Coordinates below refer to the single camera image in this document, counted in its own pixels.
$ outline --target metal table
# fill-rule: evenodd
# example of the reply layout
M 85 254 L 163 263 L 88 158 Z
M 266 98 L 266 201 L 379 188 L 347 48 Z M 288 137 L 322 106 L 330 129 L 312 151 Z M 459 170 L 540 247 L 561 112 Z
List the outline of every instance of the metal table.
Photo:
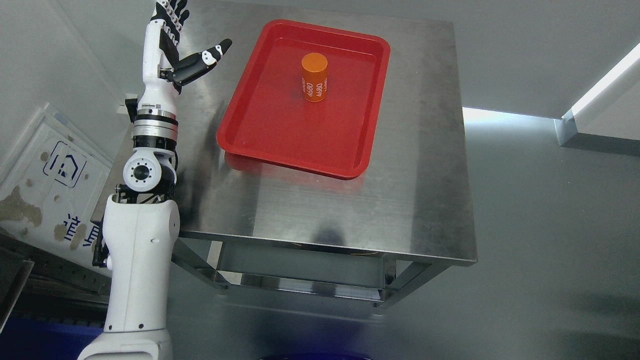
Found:
M 177 104 L 180 236 L 218 241 L 220 258 L 210 263 L 219 268 L 181 242 L 174 262 L 214 286 L 349 297 L 382 307 L 449 266 L 476 262 L 451 23 L 216 1 L 192 0 L 189 6 L 193 15 L 182 36 L 182 54 L 224 37 L 234 45 L 216 70 L 183 89 Z M 378 35 L 391 45 L 371 162 L 362 176 L 344 181 L 256 161 L 244 162 L 250 171 L 234 170 L 229 164 L 238 159 L 216 143 L 225 107 L 257 37 L 273 19 Z M 130 155 L 126 139 L 94 220 L 101 218 L 104 198 L 121 181 L 122 164 Z M 288 259 L 317 252 L 333 254 L 336 264 L 353 259 L 373 268 L 370 275 L 376 280 L 363 286 L 326 276 L 222 268 L 225 248 L 241 243 L 286 249 Z M 400 272 L 397 260 L 412 263 Z

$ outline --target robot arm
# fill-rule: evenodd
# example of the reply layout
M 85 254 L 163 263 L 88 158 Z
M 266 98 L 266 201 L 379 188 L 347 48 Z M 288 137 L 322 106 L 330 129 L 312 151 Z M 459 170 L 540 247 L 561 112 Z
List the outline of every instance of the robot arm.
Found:
M 143 53 L 145 93 L 133 121 L 133 155 L 124 184 L 107 200 L 94 265 L 113 271 L 104 332 L 82 360 L 171 359 L 166 297 L 180 216 L 173 197 L 178 140 L 175 98 L 182 86 L 216 66 L 231 40 L 179 60 L 177 46 L 189 16 L 186 0 L 157 0 Z

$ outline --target plastic tray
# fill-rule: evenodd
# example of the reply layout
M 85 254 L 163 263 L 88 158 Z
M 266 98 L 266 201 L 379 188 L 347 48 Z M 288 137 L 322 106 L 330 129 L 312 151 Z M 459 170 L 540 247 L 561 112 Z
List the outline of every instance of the plastic tray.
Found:
M 326 98 L 303 98 L 300 61 L 328 59 Z M 352 179 L 369 164 L 390 47 L 371 35 L 289 20 L 267 23 L 218 129 L 233 154 Z

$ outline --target orange can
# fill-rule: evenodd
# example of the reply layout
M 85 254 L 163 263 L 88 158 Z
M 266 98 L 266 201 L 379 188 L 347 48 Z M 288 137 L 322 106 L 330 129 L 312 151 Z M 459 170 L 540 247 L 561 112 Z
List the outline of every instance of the orange can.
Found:
M 308 53 L 302 58 L 302 92 L 311 102 L 322 101 L 326 97 L 326 68 L 324 55 Z

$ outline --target blue logo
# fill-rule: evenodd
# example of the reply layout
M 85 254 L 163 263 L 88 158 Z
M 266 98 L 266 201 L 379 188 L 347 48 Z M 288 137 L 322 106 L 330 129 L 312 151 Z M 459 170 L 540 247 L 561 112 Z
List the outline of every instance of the blue logo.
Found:
M 85 165 L 86 158 L 82 154 L 64 142 L 58 141 L 42 172 L 47 176 L 54 176 L 56 181 L 62 185 L 73 188 L 76 186 Z

